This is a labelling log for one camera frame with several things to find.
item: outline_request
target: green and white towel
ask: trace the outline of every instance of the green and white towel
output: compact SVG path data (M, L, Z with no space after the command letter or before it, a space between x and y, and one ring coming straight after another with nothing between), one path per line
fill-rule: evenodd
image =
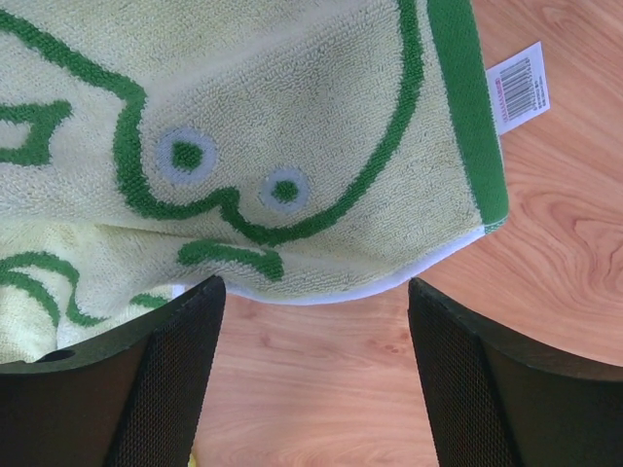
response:
M212 274L369 296L507 209L467 0L0 0L0 361Z

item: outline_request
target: barcode label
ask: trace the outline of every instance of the barcode label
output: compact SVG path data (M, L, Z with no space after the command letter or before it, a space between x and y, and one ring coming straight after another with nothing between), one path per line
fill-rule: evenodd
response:
M498 134L550 108L540 42L488 70L487 79Z

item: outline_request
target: wooden floor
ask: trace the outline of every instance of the wooden floor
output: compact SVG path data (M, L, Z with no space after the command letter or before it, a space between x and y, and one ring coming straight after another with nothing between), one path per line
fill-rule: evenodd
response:
M502 138L509 224L423 277L529 336L623 365L623 2L474 3L488 67L542 41L552 110ZM404 287L303 308L230 298L200 467L437 465L406 301Z

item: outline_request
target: green dot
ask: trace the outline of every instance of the green dot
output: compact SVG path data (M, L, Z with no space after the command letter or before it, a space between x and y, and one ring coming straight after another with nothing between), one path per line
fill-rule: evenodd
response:
M196 144L177 141L173 143L173 166L192 172L202 164L203 150Z
M272 195L279 202L292 202L299 197L299 187L294 182L282 180L276 182Z

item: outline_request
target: green towel border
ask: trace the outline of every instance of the green towel border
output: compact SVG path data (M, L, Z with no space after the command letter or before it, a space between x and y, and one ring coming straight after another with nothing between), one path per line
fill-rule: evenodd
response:
M489 233L508 216L502 154L469 0L434 0L428 17L472 194Z

